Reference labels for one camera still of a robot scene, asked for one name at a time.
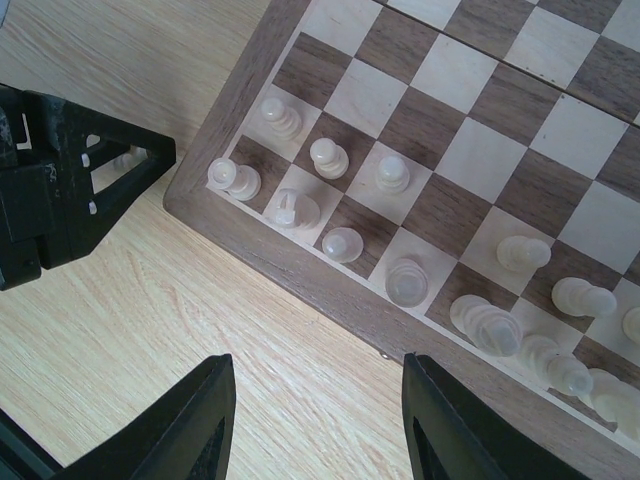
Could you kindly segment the light piece three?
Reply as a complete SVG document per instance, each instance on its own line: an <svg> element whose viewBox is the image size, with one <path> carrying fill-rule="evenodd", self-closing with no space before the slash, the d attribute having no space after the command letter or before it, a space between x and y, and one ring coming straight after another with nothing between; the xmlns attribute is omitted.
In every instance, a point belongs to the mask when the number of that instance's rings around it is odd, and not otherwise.
<svg viewBox="0 0 640 480"><path fill-rule="evenodd" d="M319 138L310 147L310 157L317 173L334 180L343 176L349 168L346 151L329 138Z"/></svg>

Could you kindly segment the light piece two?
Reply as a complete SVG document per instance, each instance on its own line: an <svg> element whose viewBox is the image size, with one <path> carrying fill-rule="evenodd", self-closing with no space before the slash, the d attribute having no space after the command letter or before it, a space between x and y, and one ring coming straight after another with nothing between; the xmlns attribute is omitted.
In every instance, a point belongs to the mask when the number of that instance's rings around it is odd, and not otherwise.
<svg viewBox="0 0 640 480"><path fill-rule="evenodd" d="M269 97L261 103L260 111L273 134L282 140L293 140L302 129L300 114L276 97Z"/></svg>
<svg viewBox="0 0 640 480"><path fill-rule="evenodd" d="M276 193L271 215L276 226L283 229L308 230L318 224L320 216L318 203L301 191L285 188Z"/></svg>

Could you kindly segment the light piece front pair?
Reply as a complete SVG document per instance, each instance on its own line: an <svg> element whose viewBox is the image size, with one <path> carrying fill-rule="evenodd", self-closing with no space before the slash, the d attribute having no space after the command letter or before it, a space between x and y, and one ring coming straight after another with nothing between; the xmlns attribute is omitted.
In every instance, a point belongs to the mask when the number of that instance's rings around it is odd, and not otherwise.
<svg viewBox="0 0 640 480"><path fill-rule="evenodd" d="M429 280L417 262L409 258L398 258L387 269L385 291L396 305L413 308L426 299Z"/></svg>

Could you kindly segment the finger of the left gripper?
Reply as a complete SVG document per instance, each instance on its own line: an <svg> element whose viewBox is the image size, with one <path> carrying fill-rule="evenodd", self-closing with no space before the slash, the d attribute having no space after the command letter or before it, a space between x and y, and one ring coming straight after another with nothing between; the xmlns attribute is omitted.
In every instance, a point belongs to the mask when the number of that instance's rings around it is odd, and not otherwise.
<svg viewBox="0 0 640 480"><path fill-rule="evenodd" d="M54 230L40 241L47 269L89 255L176 162L173 138L53 95L29 94L29 129L55 181ZM116 172L113 161L132 146L146 149L148 158Z"/></svg>

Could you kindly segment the wooden chess board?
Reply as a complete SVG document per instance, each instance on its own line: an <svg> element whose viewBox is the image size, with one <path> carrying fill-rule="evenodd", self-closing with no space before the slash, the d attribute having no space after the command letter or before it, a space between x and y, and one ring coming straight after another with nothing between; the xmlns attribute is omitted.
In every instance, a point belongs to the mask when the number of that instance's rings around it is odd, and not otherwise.
<svg viewBox="0 0 640 480"><path fill-rule="evenodd" d="M293 140L261 115L276 97L301 116ZM321 177L319 138L349 168ZM407 189L383 193L379 161L402 158ZM239 201L207 187L218 158L260 175ZM271 215L292 188L321 211L308 230ZM639 441L518 360L480 351L450 307L477 295L509 312L523 338L556 341L588 370L639 390L639 345L623 332L639 307L639 5L635 1L273 1L182 161L168 212L395 359L433 358L525 435L594 479L635 479ZM330 260L322 240L356 230L364 250ZM510 236L551 248L547 265L497 260ZM385 291L389 265L429 280L413 308ZM607 289L603 317L554 305L566 277Z"/></svg>

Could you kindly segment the light piece lowest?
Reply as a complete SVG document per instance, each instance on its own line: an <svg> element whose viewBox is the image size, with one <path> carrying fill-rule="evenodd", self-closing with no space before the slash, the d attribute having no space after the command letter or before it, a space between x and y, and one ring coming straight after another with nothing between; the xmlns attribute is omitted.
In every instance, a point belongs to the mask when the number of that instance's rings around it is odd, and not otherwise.
<svg viewBox="0 0 640 480"><path fill-rule="evenodd" d="M541 382L564 395L582 397L593 389L594 381L587 367L572 354L563 352L549 337L538 334L524 337L518 360Z"/></svg>

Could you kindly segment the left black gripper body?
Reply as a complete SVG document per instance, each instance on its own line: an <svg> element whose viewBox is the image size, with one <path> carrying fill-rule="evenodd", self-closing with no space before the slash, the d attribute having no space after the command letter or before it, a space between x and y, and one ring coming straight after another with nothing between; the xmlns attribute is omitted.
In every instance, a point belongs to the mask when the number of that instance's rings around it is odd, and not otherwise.
<svg viewBox="0 0 640 480"><path fill-rule="evenodd" d="M21 92L1 87L1 289L41 276L40 241L54 228L44 165L29 149Z"/></svg>

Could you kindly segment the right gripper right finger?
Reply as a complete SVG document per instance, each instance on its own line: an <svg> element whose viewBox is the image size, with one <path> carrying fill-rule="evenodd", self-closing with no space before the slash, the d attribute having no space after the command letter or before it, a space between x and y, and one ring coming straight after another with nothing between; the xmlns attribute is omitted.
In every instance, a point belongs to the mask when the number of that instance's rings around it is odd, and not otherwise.
<svg viewBox="0 0 640 480"><path fill-rule="evenodd" d="M584 479L427 355L407 353L402 413L415 479Z"/></svg>

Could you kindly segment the light pawn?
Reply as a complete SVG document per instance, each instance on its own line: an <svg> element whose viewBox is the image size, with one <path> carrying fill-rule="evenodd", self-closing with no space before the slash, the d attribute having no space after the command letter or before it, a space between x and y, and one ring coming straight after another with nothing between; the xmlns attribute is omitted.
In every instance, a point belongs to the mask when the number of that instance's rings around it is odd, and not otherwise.
<svg viewBox="0 0 640 480"><path fill-rule="evenodd" d="M147 158L148 154L146 149L132 146L128 152L118 156L113 161L114 170L122 173L128 172Z"/></svg>

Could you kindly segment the light piece front tall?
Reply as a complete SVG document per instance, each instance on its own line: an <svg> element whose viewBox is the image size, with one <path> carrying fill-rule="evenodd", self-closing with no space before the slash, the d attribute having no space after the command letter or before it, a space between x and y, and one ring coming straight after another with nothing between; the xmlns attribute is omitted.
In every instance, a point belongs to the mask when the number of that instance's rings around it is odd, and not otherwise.
<svg viewBox="0 0 640 480"><path fill-rule="evenodd" d="M505 310L477 295L463 295L450 307L452 324L480 351L494 357L519 352L523 332L519 322Z"/></svg>

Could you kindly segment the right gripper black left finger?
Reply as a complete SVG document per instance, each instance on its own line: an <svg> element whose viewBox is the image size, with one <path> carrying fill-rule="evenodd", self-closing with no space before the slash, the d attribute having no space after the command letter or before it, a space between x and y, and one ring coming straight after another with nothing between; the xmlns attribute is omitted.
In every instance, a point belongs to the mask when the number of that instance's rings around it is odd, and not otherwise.
<svg viewBox="0 0 640 480"><path fill-rule="evenodd" d="M2 412L1 477L224 479L235 406L232 356L210 356L126 427L66 467Z"/></svg>

